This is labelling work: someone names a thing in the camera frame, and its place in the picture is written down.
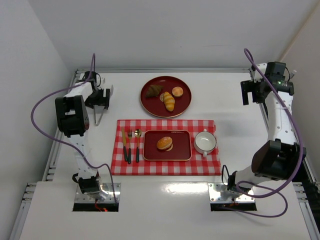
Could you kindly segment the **metal tongs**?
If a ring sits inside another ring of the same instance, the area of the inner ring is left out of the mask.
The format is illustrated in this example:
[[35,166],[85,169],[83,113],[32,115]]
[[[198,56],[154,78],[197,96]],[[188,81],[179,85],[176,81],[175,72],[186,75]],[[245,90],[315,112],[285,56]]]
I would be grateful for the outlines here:
[[[109,98],[109,102],[110,102],[110,99],[113,95],[113,92],[114,92],[114,86],[111,85],[111,87],[109,88],[110,89],[110,98]],[[94,113],[94,125],[97,127],[100,125],[101,123],[101,120],[103,118],[103,115],[105,113],[105,111],[108,110],[108,109],[104,109],[103,106],[96,106],[94,109],[93,109],[93,113]]]

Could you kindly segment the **round sesame bun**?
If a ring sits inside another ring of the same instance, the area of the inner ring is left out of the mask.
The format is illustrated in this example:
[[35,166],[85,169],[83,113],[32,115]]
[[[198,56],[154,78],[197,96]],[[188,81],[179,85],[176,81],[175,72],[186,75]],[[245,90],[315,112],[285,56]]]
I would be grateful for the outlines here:
[[162,137],[156,144],[158,150],[170,151],[173,148],[173,139],[170,136]]

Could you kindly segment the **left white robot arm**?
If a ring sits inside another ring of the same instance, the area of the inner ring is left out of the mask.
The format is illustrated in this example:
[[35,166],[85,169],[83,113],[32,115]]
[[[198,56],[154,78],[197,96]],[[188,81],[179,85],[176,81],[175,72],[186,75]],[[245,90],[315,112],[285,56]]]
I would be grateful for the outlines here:
[[93,110],[94,125],[99,126],[102,117],[110,105],[113,89],[102,88],[102,78],[96,72],[86,71],[82,79],[75,83],[68,94],[55,99],[55,112],[60,132],[68,138],[68,143],[74,146],[74,156],[78,172],[72,180],[78,184],[82,194],[99,198],[103,194],[102,182],[98,167],[92,167],[92,158],[88,143],[90,119],[87,108]]

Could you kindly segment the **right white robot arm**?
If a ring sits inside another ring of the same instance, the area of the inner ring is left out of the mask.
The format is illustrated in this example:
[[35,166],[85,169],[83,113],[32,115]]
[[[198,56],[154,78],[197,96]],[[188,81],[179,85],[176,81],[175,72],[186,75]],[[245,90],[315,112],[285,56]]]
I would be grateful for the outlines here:
[[285,79],[286,64],[273,61],[251,69],[251,79],[240,83],[242,102],[248,105],[251,93],[252,101],[263,106],[268,137],[253,155],[251,165],[228,177],[227,190],[236,195],[263,182],[295,176],[307,154],[290,120],[295,91],[294,84]]

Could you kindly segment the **striped orange bread roll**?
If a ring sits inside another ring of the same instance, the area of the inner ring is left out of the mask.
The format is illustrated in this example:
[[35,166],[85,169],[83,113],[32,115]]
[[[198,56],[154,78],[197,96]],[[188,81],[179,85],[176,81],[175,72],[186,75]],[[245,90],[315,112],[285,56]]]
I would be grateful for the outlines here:
[[175,99],[174,97],[169,93],[169,92],[164,92],[164,105],[165,108],[169,111],[172,112],[175,108]]

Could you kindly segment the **brown chocolate croissant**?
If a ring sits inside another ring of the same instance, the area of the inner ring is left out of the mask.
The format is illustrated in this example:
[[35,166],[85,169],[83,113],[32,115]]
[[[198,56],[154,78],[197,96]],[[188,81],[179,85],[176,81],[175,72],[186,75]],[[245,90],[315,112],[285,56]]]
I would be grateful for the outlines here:
[[157,97],[163,90],[163,85],[152,84],[148,87],[147,92],[145,94],[146,98]]

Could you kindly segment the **round red plate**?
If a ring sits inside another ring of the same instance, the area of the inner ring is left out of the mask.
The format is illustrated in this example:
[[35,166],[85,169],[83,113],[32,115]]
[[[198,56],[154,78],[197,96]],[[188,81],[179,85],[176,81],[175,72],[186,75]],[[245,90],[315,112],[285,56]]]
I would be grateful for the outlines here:
[[173,118],[184,113],[192,100],[189,86],[173,76],[158,76],[141,89],[140,103],[149,114],[159,118]]

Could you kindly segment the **small round cookie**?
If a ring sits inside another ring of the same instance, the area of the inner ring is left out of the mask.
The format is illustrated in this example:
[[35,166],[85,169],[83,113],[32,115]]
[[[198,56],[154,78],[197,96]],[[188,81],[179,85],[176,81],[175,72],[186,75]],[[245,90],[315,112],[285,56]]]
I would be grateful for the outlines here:
[[164,102],[164,93],[162,93],[160,96],[159,96],[159,99],[161,102]]

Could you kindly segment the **red white checkered cloth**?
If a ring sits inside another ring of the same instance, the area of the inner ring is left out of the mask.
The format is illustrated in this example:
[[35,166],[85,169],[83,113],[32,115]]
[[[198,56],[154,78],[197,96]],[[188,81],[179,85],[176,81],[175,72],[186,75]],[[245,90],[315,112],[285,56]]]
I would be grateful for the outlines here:
[[[131,164],[125,161],[122,140],[122,127],[125,130],[127,156],[129,140],[127,132],[132,130]],[[135,130],[141,129],[139,163],[136,163],[137,138]],[[113,148],[111,173],[116,176],[219,176],[221,162],[216,147],[207,157],[203,157],[194,147],[195,136],[207,129],[213,135],[216,125],[213,120],[198,119],[119,119],[117,121]],[[192,156],[188,161],[148,161],[143,157],[145,132],[150,130],[188,131],[191,137]]]

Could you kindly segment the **round flat bun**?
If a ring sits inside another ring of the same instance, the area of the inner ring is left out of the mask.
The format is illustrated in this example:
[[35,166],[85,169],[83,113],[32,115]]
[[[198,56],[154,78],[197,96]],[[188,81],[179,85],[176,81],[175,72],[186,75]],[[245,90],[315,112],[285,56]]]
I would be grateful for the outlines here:
[[175,97],[175,98],[179,98],[181,97],[182,95],[184,94],[184,90],[182,87],[180,86],[176,86],[172,89],[172,95]]

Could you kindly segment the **rectangular red tray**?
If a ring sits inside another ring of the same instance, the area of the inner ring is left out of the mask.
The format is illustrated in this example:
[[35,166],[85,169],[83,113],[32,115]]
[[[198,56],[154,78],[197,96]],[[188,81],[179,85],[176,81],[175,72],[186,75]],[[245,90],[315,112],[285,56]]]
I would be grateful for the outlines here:
[[[158,141],[170,137],[172,144],[159,149]],[[148,130],[144,134],[143,157],[147,161],[188,161],[192,157],[191,135],[186,130]]]

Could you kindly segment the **white two-handled bowl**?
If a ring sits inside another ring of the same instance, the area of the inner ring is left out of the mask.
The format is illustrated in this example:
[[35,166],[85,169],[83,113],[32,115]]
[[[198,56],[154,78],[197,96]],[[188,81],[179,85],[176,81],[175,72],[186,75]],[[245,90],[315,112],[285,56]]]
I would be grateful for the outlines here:
[[217,146],[216,137],[207,129],[199,132],[193,142],[195,150],[206,158]]

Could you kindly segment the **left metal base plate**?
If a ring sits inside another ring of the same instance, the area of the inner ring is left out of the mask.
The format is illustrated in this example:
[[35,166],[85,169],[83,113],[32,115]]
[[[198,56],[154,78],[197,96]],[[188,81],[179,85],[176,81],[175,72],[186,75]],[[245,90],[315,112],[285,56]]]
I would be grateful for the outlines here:
[[112,187],[111,183],[100,184],[100,192],[98,193],[82,193],[80,187],[76,188],[74,203],[75,204],[94,204],[97,200],[102,204],[115,204],[120,202],[121,183],[115,183]]

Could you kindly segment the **metal base plate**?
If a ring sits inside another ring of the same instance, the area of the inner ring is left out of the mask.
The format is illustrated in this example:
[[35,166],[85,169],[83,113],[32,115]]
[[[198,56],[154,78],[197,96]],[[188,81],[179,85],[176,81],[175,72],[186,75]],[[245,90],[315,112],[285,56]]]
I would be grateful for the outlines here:
[[208,192],[211,204],[255,203],[253,197],[227,190],[227,186],[222,182],[209,182]]
[[112,187],[111,183],[100,184],[100,192],[98,193],[82,193],[80,187],[76,188],[74,203],[75,204],[94,204],[97,200],[102,204],[115,204],[120,202],[121,183],[115,183]]

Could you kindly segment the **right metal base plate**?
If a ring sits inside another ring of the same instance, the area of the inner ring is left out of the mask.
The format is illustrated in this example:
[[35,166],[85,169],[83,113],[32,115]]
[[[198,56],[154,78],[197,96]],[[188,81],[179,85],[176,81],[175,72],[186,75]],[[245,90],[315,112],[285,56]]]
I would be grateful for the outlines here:
[[253,197],[227,190],[227,186],[222,182],[209,182],[208,192],[211,204],[255,203]]

